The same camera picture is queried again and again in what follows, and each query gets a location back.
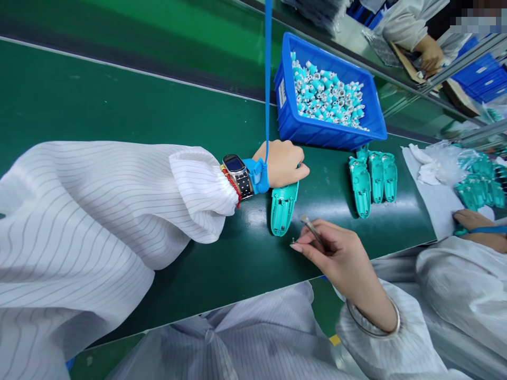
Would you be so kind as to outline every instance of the red string bracelet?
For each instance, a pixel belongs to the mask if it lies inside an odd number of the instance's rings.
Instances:
[[[236,205],[236,207],[239,208],[239,203],[241,202],[241,193],[239,192],[238,187],[236,186],[236,184],[232,180],[232,178],[229,175],[229,173],[227,173],[227,169],[225,169],[224,167],[221,168],[221,169],[222,169],[222,172],[226,175],[226,177],[229,180],[229,182],[231,183],[232,187],[234,187],[234,190],[236,190],[236,194],[238,194],[238,204]]]

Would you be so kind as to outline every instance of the stacked blue crates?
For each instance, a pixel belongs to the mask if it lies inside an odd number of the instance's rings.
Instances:
[[[338,74],[345,83],[364,83],[362,88],[364,117],[361,126],[370,131],[354,129],[298,114],[296,87],[290,53],[295,51],[301,65],[312,62],[319,69]],[[282,140],[298,143],[354,150],[373,140],[386,140],[387,130],[380,108],[373,76],[366,70],[344,61],[294,34],[285,33],[281,47],[281,62],[275,75],[275,92],[278,108],[278,131]]]
[[[478,43],[478,40],[472,37],[460,50],[458,56],[463,55]],[[507,72],[489,53],[459,71],[453,79],[478,102],[488,103],[507,93]]]

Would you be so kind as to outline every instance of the fingernail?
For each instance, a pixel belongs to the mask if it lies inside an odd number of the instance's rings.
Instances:
[[[303,247],[300,246],[299,244],[291,244],[290,247],[294,250],[294,251],[297,251],[297,252],[302,252],[303,251]]]

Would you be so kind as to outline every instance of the wristwatch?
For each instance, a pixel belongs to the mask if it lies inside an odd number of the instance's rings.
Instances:
[[[229,175],[234,178],[238,184],[238,190],[241,192],[241,199],[247,199],[254,195],[254,187],[248,175],[245,163],[237,155],[226,155],[223,160]]]

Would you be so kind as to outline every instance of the blue cord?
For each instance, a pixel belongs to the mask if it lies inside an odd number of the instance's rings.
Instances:
[[[507,226],[479,227],[468,233],[507,233]]]
[[[265,86],[266,86],[266,160],[265,168],[267,171],[268,153],[269,153],[269,93],[271,88],[271,23],[273,21],[273,0],[266,0],[264,5],[264,39],[266,43],[266,67],[265,67]]]

